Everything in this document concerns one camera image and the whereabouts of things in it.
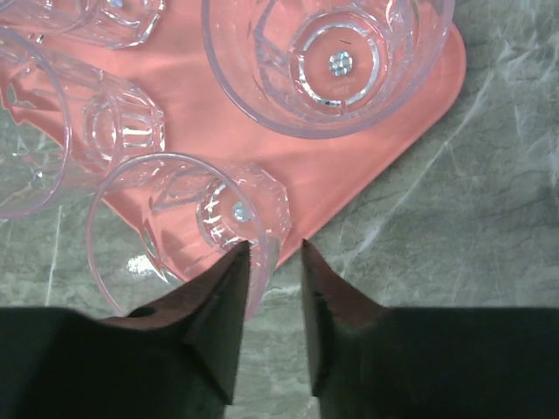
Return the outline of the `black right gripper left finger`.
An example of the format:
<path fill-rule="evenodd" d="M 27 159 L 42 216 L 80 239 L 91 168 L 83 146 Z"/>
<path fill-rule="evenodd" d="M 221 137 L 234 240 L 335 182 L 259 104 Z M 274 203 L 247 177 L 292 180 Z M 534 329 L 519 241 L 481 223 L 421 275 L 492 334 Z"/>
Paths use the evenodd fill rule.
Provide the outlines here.
<path fill-rule="evenodd" d="M 234 398 L 248 243 L 124 317 L 1 311 L 4 418 L 220 418 Z"/>

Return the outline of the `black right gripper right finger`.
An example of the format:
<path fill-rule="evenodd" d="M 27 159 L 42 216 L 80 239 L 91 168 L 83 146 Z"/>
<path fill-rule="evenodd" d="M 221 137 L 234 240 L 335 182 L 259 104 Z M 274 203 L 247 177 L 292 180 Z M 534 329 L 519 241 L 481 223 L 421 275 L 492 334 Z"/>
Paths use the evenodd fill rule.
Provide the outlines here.
<path fill-rule="evenodd" d="M 309 242 L 301 261 L 321 417 L 557 417 L 555 308 L 381 306 Z"/>

